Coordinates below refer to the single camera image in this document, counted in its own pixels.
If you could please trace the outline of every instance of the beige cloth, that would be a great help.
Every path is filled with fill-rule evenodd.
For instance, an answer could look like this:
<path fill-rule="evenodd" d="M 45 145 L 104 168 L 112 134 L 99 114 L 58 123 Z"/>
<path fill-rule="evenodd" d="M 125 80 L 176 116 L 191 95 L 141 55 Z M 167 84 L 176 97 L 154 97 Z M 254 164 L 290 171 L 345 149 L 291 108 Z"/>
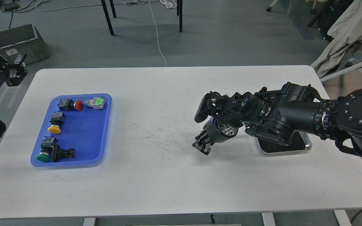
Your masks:
<path fill-rule="evenodd" d="M 349 6 L 329 29 L 328 35 L 334 40 L 311 64 L 319 78 L 335 67 L 349 46 L 362 35 L 362 0 L 355 0 Z"/>

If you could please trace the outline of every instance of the white cable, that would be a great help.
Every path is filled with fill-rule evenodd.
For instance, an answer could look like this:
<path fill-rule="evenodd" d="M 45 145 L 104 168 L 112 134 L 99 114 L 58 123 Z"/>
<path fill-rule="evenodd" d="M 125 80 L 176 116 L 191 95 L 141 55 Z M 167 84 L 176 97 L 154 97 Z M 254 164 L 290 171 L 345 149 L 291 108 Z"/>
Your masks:
<path fill-rule="evenodd" d="M 160 0 L 160 3 L 165 5 L 167 9 L 175 8 L 177 7 L 177 3 L 173 0 L 173 3 L 167 2 L 167 0 Z"/>
<path fill-rule="evenodd" d="M 132 6 L 135 4 L 143 5 L 145 3 L 147 3 L 146 0 L 132 0 L 132 1 L 125 1 L 123 4 L 124 4 L 124 6 Z"/>
<path fill-rule="evenodd" d="M 167 60 L 166 60 L 166 58 L 163 56 L 163 53 L 161 53 L 161 50 L 160 50 L 160 44 L 158 43 L 157 24 L 156 24 L 155 17 L 153 16 L 153 10 L 152 10 L 152 6 L 151 6 L 151 1 L 150 1 L 150 0 L 149 0 L 149 7 L 151 8 L 152 18 L 153 18 L 153 21 L 155 22 L 155 26 L 156 26 L 156 36 L 157 36 L 157 46 L 158 46 L 158 50 L 159 50 L 159 52 L 160 52 L 161 56 L 163 57 L 164 62 L 166 63 L 166 67 L 167 67 Z"/>

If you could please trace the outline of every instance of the gray floor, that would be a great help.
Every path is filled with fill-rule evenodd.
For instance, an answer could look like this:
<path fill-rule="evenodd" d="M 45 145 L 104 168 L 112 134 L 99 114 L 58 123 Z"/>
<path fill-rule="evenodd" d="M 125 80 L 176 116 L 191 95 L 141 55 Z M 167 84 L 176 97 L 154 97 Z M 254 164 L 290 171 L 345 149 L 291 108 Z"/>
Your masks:
<path fill-rule="evenodd" d="M 25 6 L 30 0 L 21 0 Z M 50 0 L 40 9 L 99 4 L 98 0 Z M 282 0 L 271 13 L 272 0 L 185 0 L 184 31 L 178 32 L 176 10 L 152 3 L 160 47 L 168 66 L 310 65 L 328 43 L 312 18 L 304 0 Z M 115 36 L 109 35 L 101 6 L 54 12 L 33 10 L 14 13 L 12 26 L 34 24 L 48 45 L 50 57 L 26 66 L 28 76 L 21 86 L 0 91 L 0 120 L 12 120 L 36 72 L 43 68 L 69 67 L 163 67 L 157 49 L 156 29 L 149 4 L 116 5 L 112 19 Z M 1 30 L 8 28 L 10 13 L 0 12 Z M 327 81 L 331 98 L 362 88 L 362 74 L 349 73 Z M 356 210 L 349 210 L 352 217 Z M 337 225 L 332 211 L 275 213 L 277 226 Z M 261 215 L 222 214 L 216 223 L 263 225 Z M 96 225 L 210 224 L 210 216 L 173 215 L 152 217 L 100 218 Z M 82 225 L 83 218 L 0 220 L 0 225 Z M 362 225 L 362 213 L 353 223 Z"/>

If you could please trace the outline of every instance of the chair leg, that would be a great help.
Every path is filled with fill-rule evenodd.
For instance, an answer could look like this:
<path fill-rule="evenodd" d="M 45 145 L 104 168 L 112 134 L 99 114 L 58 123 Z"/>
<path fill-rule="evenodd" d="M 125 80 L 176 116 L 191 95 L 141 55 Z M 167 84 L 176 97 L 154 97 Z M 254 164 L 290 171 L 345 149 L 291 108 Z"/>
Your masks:
<path fill-rule="evenodd" d="M 101 0 L 101 4 L 103 6 L 104 15 L 105 15 L 106 20 L 107 20 L 107 25 L 108 25 L 108 29 L 110 30 L 110 34 L 112 36 L 114 36 L 114 31 L 112 30 L 111 21 L 110 21 L 110 17 L 108 16 L 108 11 L 107 11 L 107 6 L 105 4 L 105 0 Z"/>
<path fill-rule="evenodd" d="M 111 6 L 111 11 L 112 11 L 112 16 L 114 18 L 117 18 L 117 14 L 115 13 L 114 3 L 112 0 L 110 0 L 110 6 Z"/>
<path fill-rule="evenodd" d="M 274 0 L 272 4 L 270 4 L 269 7 L 266 8 L 266 12 L 270 12 L 272 10 L 272 7 L 278 2 L 279 0 Z"/>
<path fill-rule="evenodd" d="M 182 0 L 177 0 L 179 1 L 179 14 L 180 14 L 180 32 L 182 32 Z"/>

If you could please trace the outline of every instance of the yellow push button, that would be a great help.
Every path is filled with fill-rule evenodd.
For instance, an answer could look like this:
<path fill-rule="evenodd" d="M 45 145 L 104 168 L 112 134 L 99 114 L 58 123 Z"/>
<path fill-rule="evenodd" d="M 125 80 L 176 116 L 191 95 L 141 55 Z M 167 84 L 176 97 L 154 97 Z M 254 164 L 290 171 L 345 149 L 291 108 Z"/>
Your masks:
<path fill-rule="evenodd" d="M 48 128 L 49 133 L 51 134 L 60 134 L 61 133 L 61 129 L 59 128 L 59 126 L 57 125 L 51 125 Z"/>

